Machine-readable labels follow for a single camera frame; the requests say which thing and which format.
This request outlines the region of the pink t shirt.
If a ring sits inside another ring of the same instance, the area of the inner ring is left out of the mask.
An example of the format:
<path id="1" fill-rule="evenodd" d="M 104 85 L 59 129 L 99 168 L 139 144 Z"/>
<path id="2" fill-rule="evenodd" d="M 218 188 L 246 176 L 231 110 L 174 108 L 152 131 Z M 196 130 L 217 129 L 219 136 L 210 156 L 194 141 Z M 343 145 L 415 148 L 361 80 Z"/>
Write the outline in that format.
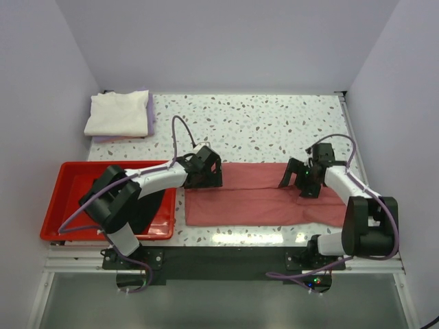
<path id="1" fill-rule="evenodd" d="M 224 163 L 223 186 L 185 191 L 188 226 L 343 226 L 346 206 L 330 188 L 307 199 L 293 185 L 278 186 L 285 163 Z"/>

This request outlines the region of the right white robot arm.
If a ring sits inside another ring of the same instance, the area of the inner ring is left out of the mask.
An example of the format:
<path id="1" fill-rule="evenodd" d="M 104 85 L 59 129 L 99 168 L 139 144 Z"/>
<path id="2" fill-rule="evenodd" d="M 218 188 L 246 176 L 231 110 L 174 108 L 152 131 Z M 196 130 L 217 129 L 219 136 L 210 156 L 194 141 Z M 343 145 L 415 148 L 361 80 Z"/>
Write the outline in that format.
<path id="1" fill-rule="evenodd" d="M 323 268 L 330 256 L 387 260 L 399 250 L 398 203 L 369 189 L 351 173 L 351 158 L 337 160 L 330 143 L 316 143 L 307 149 L 306 161 L 290 158 L 279 183 L 285 188 L 292 176 L 299 196 L 317 199 L 327 187 L 346 206 L 342 231 L 314 236 L 305 253 L 313 269 Z"/>

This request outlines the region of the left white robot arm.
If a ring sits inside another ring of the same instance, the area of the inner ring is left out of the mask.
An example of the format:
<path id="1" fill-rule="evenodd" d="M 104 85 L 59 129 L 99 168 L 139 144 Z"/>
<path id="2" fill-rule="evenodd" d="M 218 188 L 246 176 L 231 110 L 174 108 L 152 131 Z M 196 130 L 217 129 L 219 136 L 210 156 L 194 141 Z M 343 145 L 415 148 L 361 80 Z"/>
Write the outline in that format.
<path id="1" fill-rule="evenodd" d="M 206 145 L 164 164 L 141 169 L 111 165 L 94 181 L 79 205 L 119 251 L 127 269 L 141 264 L 141 243 L 134 227 L 149 227 L 169 188 L 200 189 L 222 186 L 220 156 Z"/>

